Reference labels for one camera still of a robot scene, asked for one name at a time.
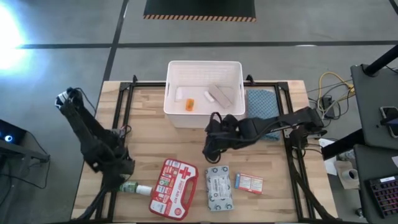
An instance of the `keyboard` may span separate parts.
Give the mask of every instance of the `keyboard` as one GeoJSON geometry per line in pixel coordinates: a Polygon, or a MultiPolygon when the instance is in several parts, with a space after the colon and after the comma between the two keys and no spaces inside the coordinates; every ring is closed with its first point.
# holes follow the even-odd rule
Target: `keyboard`
{"type": "Polygon", "coordinates": [[[381,217],[398,216],[398,175],[368,181],[381,217]]]}

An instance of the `yellow cable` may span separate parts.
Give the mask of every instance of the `yellow cable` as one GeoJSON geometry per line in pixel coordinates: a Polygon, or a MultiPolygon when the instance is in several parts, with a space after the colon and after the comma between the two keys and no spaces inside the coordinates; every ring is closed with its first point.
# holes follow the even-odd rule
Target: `yellow cable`
{"type": "MultiPolygon", "coordinates": [[[[334,76],[335,76],[336,78],[338,78],[343,84],[345,84],[349,90],[351,89],[351,90],[349,91],[349,92],[351,93],[349,97],[355,95],[355,90],[354,90],[354,85],[353,85],[353,84],[347,83],[346,80],[344,80],[343,78],[341,78],[339,75],[337,75],[337,74],[334,73],[334,72],[325,72],[324,74],[322,74],[322,75],[319,77],[319,94],[318,94],[318,102],[317,102],[317,103],[318,103],[318,109],[319,109],[320,111],[322,111],[322,112],[324,112],[324,110],[320,107],[320,100],[321,100],[321,95],[322,95],[322,91],[321,91],[321,89],[322,89],[322,78],[323,78],[325,75],[334,75],[334,76]]],[[[345,100],[345,99],[347,99],[347,96],[341,97],[338,101],[342,101],[342,100],[345,100]]]]}

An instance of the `red cross symbol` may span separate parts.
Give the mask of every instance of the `red cross symbol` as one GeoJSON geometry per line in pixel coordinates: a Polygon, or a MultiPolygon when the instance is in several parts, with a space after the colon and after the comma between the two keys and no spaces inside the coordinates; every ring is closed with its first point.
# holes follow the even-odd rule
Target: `red cross symbol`
{"type": "Polygon", "coordinates": [[[191,172],[189,172],[188,167],[186,167],[184,170],[180,170],[180,174],[182,174],[182,179],[185,179],[188,175],[191,175],[191,172]]]}

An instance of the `blue light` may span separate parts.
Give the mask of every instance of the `blue light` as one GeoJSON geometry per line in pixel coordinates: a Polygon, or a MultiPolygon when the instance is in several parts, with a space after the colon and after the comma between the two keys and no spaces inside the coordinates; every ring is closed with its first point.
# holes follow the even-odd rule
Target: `blue light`
{"type": "Polygon", "coordinates": [[[4,138],[4,140],[6,140],[6,142],[11,142],[12,141],[12,136],[6,136],[4,138]]]}

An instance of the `black mat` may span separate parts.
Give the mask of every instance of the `black mat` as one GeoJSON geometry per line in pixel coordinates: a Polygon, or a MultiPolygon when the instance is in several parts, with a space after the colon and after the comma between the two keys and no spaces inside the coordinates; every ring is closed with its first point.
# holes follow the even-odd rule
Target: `black mat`
{"type": "Polygon", "coordinates": [[[254,0],[147,0],[144,19],[255,22],[254,0]]]}

